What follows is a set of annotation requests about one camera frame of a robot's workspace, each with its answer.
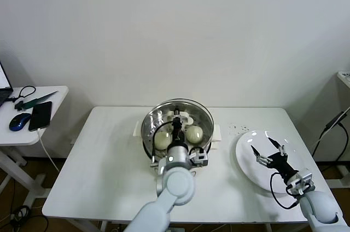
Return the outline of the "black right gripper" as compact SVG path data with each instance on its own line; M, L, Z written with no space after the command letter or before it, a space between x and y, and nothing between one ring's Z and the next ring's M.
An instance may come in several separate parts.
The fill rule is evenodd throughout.
M270 178L270 184L272 184L273 176L279 174L285 185L288 185L288 181L298 173L298 170L292 168L288 162L288 156L285 152L284 145L280 145L276 140L268 138L269 141L278 149L279 152L274 153L268 157L260 155L260 153L251 146L253 153L256 157L256 161L269 169L276 169L277 173L273 173Z

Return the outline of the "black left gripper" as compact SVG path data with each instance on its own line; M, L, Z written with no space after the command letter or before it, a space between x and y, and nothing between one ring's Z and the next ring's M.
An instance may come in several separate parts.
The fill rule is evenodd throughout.
M182 146L184 144L184 134L182 133L182 122L180 120L180 110L178 107L174 109L175 118L172 121L172 143L171 147Z

